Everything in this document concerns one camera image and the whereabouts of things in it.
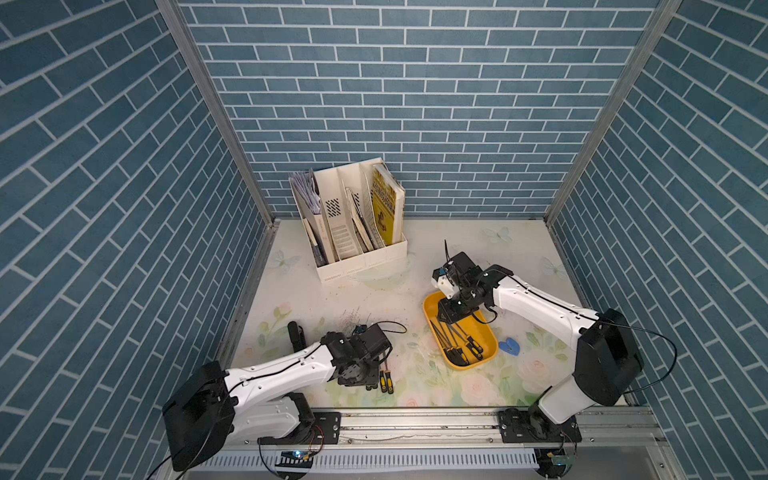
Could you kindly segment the yellow plastic tray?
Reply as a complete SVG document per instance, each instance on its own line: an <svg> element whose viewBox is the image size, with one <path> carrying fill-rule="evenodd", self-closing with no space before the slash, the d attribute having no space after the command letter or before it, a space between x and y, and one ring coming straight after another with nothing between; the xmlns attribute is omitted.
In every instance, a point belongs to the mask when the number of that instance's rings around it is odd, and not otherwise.
<svg viewBox="0 0 768 480"><path fill-rule="evenodd" d="M482 313L476 312L453 324L439 321L438 303L444 298L439 291L428 295L423 302L423 312L447 365L454 370L465 371L490 362L499 347L490 326L478 322L478 319L484 319Z"/></svg>

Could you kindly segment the file tool yellow black handle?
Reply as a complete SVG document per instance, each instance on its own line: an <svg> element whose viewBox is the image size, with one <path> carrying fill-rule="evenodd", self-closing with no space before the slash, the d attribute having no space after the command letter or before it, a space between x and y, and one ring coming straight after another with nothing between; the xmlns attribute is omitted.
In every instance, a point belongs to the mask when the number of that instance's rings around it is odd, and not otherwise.
<svg viewBox="0 0 768 480"><path fill-rule="evenodd" d="M440 344L444 356L448 360L450 364L453 366L462 366L463 357L461 354L453 347L453 345L446 339L446 337L443 335L437 324L433 321L429 321L430 326L432 327L433 332L437 336L438 343Z"/></svg>

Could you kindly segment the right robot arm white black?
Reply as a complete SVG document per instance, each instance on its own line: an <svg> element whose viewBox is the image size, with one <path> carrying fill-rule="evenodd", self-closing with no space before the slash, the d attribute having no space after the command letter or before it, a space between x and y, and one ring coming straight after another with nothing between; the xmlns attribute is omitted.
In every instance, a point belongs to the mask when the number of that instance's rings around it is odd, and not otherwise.
<svg viewBox="0 0 768 480"><path fill-rule="evenodd" d="M595 404L615 405L643 370L634 333L614 309L597 312L568 303L505 267L482 268L463 252L435 269L432 282L444 295L437 311L443 323L474 318L481 308L495 314L511 312L575 352L572 372L529 408L530 425L539 430L564 424Z"/></svg>

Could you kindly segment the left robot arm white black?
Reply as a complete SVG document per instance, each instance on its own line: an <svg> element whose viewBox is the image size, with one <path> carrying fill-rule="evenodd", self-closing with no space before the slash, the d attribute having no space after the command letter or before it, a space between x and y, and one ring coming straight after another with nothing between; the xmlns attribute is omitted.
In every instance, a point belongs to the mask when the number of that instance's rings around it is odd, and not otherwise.
<svg viewBox="0 0 768 480"><path fill-rule="evenodd" d="M173 470L183 474L226 446L300 442L314 427L301 389L335 381L372 390L391 351L386 333L374 324L351 335L328 332L259 365L225 370L212 361L199 367L162 408Z"/></svg>

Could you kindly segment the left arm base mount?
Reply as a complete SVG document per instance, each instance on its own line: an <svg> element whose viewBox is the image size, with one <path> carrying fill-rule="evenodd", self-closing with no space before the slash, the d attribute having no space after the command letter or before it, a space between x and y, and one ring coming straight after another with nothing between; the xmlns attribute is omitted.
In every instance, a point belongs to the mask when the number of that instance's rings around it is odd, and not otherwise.
<svg viewBox="0 0 768 480"><path fill-rule="evenodd" d="M338 411L314 410L314 419L301 420L299 425L287 435L277 437L262 437L262 445L308 445L313 442L317 446L336 445L339 440L342 415Z"/></svg>

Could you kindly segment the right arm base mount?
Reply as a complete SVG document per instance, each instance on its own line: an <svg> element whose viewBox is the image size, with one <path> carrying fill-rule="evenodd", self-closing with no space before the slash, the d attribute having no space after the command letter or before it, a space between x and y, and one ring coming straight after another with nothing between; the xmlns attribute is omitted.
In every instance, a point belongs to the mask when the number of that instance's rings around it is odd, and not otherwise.
<svg viewBox="0 0 768 480"><path fill-rule="evenodd" d="M582 435L576 416L553 423L538 408L510 407L497 413L504 443L579 443Z"/></svg>

